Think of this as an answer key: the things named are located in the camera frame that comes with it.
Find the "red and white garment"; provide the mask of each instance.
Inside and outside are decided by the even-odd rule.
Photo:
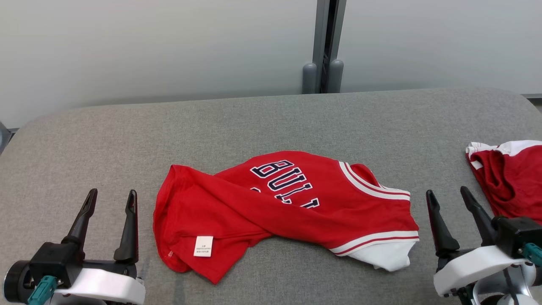
[[[541,141],[471,142],[466,153],[495,215],[527,216],[542,224]]]
[[[419,241],[410,193],[382,186],[362,164],[300,151],[254,157],[216,175],[172,165],[154,211],[164,263],[218,283],[247,247],[278,235],[394,271]],[[194,256],[213,236],[211,257]]]

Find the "white partition panel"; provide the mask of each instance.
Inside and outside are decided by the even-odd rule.
[[[301,93],[317,0],[0,1],[0,121]]]
[[[490,86],[542,93],[540,0],[347,0],[341,92]]]

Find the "care label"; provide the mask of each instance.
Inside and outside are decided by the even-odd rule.
[[[212,236],[196,237],[194,256],[211,257]]]

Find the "gray textured fabric surface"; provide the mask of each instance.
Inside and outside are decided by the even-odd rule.
[[[433,189],[463,247],[480,237],[463,207],[468,186],[487,206],[464,156],[470,141],[542,139],[542,116],[507,91],[432,89],[69,110],[41,117],[0,156],[0,271],[59,242],[88,191],[99,190],[85,251],[112,259],[131,188],[139,195],[137,265],[146,304],[459,304],[439,298],[424,194]],[[379,181],[412,192],[421,241],[411,265],[388,273],[315,245],[270,238],[247,251],[217,286],[159,259],[154,201],[172,163],[216,173],[278,150],[304,150],[364,163]],[[538,288],[534,288],[542,301]]]

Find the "teal connector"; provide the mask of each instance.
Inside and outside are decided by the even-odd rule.
[[[28,298],[28,305],[44,305],[53,296],[57,287],[56,277],[44,276]]]
[[[526,244],[523,247],[523,252],[521,254],[535,265],[542,266],[542,249],[534,243]]]

